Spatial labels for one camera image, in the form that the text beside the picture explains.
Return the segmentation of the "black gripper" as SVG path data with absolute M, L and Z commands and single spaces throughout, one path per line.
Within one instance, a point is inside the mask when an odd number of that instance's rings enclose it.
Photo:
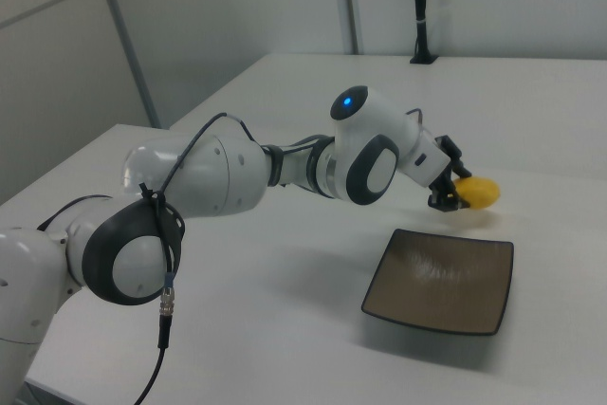
M 462 152 L 449 136 L 440 136 L 435 139 L 439 150 L 448 157 L 448 164 L 438 177 L 432 182 L 432 190 L 428 198 L 428 206 L 441 212 L 455 212 L 469 207 L 469 202 L 463 199 L 455 190 L 452 174 L 460 178 L 472 177 L 463 161 Z

